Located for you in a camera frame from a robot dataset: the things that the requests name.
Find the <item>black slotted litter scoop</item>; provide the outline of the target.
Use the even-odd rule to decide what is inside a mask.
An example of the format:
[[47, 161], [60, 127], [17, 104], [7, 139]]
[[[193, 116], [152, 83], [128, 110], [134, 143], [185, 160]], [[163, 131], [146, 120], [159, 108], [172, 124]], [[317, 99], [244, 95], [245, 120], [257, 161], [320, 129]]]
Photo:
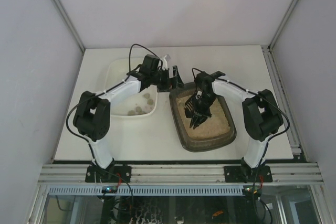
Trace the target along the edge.
[[195, 97], [191, 96], [185, 103], [184, 103], [184, 112], [187, 118], [192, 118], [194, 115], [194, 101]]

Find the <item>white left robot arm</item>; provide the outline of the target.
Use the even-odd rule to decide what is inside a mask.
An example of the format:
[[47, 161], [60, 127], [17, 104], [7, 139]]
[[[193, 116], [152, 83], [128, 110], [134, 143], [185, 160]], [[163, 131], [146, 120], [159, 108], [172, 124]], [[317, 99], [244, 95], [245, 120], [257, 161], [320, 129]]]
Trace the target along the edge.
[[114, 160], [106, 137], [112, 107], [150, 86], [156, 86], [158, 92], [184, 87], [178, 67], [169, 67], [167, 62], [168, 55], [162, 58], [146, 55], [121, 82], [100, 93], [85, 91], [70, 110], [66, 127], [71, 134], [87, 142], [95, 165], [106, 169]]

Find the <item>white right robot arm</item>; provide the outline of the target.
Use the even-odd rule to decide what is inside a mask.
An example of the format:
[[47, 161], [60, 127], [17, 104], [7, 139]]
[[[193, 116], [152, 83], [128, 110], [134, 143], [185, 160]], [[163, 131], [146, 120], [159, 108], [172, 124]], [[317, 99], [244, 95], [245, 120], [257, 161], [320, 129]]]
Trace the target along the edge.
[[217, 96], [240, 103], [245, 130], [250, 137], [242, 164], [255, 169], [265, 162], [270, 140], [288, 130], [278, 132], [288, 117], [279, 109], [270, 90], [253, 92], [224, 77], [220, 71], [212, 74], [200, 71], [195, 75], [196, 88], [185, 104], [185, 115], [191, 119], [190, 128], [195, 129], [212, 116], [210, 107]]

